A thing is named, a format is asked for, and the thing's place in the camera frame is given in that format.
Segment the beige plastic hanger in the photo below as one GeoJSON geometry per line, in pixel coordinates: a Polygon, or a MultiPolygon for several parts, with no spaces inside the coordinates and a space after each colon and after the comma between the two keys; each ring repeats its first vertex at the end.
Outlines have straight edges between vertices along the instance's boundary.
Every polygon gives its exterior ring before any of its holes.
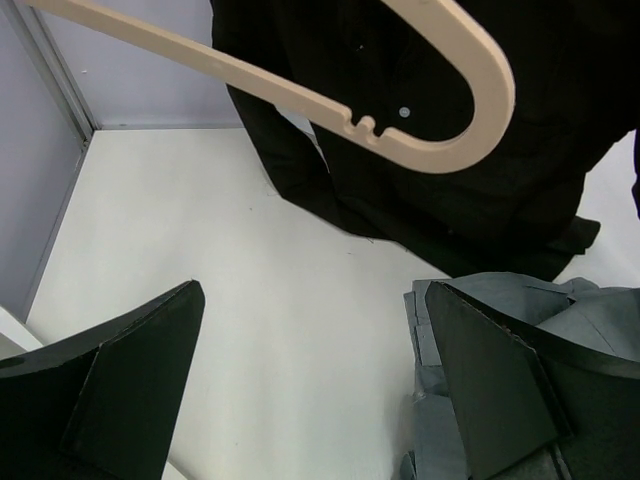
{"type": "Polygon", "coordinates": [[[388,7],[428,41],[465,79],[474,114],[456,137],[440,142],[393,127],[375,134],[369,115],[353,119],[349,107],[262,68],[177,33],[92,1],[42,0],[32,7],[218,78],[406,169],[447,174],[468,169],[500,143],[516,104],[516,85],[503,50],[454,1],[390,1],[388,7]]]}

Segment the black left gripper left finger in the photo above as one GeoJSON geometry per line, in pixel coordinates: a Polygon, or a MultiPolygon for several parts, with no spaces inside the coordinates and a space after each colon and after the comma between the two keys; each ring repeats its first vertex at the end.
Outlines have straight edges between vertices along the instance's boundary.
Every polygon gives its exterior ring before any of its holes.
{"type": "Polygon", "coordinates": [[[2,478],[161,478],[204,308],[190,280],[2,360],[2,478]]]}

